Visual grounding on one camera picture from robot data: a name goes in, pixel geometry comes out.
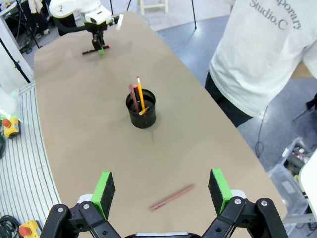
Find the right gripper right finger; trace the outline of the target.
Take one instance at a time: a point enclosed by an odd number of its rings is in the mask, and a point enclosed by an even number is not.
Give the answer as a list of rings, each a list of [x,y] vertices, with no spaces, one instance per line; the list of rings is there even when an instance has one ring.
[[[260,198],[253,203],[233,196],[220,168],[210,170],[208,189],[217,217],[203,238],[229,238],[236,228],[245,228],[252,238],[288,237],[274,202]]]

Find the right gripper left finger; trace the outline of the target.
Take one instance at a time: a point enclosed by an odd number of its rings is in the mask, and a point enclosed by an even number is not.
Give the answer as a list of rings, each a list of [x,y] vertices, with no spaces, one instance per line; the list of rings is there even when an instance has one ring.
[[[77,238],[89,232],[94,238],[119,238],[120,235],[108,221],[115,185],[112,172],[102,172],[95,191],[89,200],[69,208],[54,205],[42,228],[42,238]]]

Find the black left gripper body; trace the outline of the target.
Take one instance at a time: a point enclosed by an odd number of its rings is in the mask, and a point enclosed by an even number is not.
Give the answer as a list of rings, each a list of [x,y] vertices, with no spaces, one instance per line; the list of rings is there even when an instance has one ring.
[[[92,31],[92,35],[93,35],[92,42],[102,43],[104,41],[104,39],[103,39],[103,30]]]

